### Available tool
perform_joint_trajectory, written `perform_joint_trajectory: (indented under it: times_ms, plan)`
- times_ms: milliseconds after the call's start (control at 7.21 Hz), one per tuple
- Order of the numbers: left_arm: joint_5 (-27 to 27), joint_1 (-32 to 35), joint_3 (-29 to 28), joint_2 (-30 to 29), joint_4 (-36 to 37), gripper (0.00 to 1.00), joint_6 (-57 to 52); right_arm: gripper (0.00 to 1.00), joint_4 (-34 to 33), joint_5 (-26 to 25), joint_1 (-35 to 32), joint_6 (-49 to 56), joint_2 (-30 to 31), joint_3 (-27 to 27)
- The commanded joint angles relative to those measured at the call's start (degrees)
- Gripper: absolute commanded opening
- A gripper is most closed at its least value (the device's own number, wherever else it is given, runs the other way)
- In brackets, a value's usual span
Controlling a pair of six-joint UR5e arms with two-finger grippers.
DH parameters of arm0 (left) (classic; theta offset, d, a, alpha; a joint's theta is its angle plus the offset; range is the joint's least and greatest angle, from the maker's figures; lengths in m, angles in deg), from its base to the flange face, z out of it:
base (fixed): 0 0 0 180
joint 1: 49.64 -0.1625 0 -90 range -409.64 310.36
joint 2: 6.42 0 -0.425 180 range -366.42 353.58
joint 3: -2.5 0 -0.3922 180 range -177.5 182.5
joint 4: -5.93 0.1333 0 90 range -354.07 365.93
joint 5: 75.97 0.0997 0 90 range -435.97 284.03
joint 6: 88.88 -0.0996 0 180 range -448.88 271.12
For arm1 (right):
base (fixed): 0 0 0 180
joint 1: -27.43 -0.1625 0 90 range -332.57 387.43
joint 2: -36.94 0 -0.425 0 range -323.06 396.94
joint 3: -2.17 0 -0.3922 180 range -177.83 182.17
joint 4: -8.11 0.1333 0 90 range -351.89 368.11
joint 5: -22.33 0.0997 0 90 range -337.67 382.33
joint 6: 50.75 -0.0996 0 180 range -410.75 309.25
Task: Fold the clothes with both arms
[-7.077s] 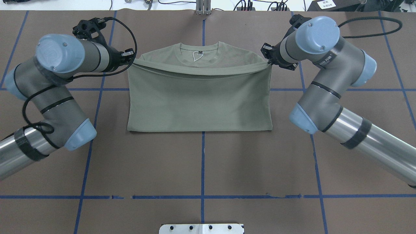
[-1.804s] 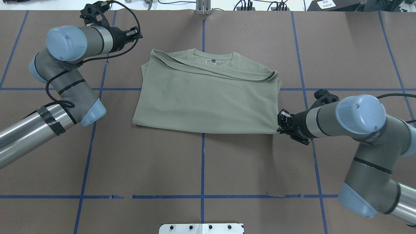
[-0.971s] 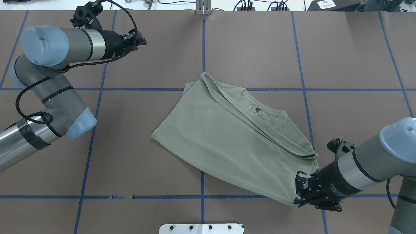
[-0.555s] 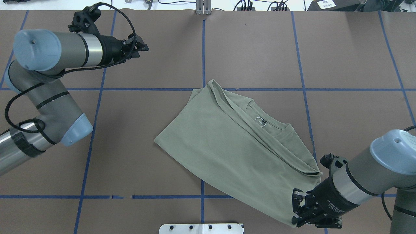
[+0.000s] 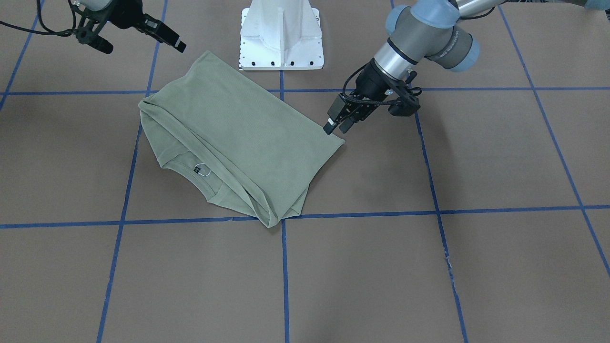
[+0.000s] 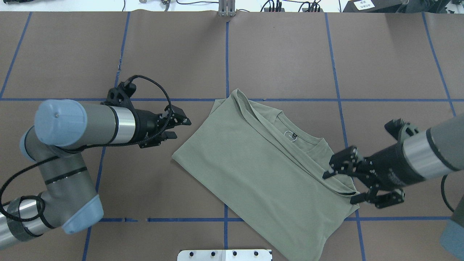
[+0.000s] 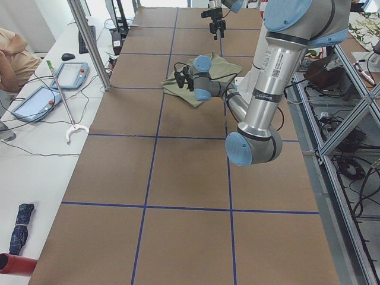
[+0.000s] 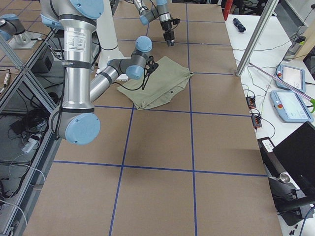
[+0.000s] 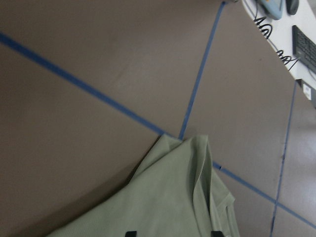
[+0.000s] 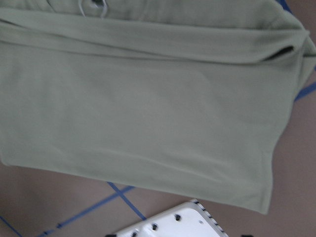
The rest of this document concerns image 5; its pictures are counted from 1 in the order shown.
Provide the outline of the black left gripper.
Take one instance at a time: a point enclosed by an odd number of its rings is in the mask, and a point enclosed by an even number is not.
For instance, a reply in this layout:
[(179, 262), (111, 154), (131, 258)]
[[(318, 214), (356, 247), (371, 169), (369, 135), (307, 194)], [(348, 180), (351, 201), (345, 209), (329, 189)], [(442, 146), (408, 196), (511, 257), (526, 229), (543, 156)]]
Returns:
[(360, 67), (344, 83), (344, 87), (327, 111), (329, 119), (323, 126), (331, 135), (337, 125), (346, 134), (353, 124), (364, 121), (380, 106), (388, 106), (388, 111), (396, 109), (396, 101), (385, 101), (390, 91), (389, 78), (380, 72), (372, 59)]

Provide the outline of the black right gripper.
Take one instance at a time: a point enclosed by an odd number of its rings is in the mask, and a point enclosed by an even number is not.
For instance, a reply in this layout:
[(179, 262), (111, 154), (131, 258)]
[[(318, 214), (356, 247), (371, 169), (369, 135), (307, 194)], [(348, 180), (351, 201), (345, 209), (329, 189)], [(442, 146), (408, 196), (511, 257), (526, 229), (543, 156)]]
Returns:
[(141, 0), (116, 0), (109, 16), (109, 22), (119, 29), (135, 28), (157, 41), (163, 41), (180, 53), (184, 53), (187, 47), (181, 41), (180, 35), (172, 28), (143, 12)]

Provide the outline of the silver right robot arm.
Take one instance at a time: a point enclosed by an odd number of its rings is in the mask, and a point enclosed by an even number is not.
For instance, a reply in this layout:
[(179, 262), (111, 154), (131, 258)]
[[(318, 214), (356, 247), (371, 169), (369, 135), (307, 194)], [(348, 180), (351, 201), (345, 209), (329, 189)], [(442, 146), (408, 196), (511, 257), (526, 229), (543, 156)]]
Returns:
[(78, 42), (104, 54), (113, 52), (113, 45), (100, 36), (107, 23), (119, 29), (135, 28), (160, 43), (172, 46), (180, 53), (185, 52), (187, 47), (172, 28), (144, 13), (141, 0), (77, 0), (71, 9), (81, 16), (74, 29)]

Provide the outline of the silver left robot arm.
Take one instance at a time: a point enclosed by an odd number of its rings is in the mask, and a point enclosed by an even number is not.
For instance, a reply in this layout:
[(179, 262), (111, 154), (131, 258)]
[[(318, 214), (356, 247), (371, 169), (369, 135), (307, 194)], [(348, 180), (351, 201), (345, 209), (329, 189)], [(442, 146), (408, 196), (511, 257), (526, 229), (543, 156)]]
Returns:
[(445, 70), (463, 72), (477, 61), (480, 45), (459, 21), (490, 14), (500, 0), (418, 0), (397, 6), (386, 20), (387, 40), (373, 58), (349, 76), (355, 89), (342, 88), (327, 111), (326, 134), (346, 133), (377, 108), (394, 117), (410, 117), (420, 109), (421, 88), (410, 87), (418, 63), (433, 61)]

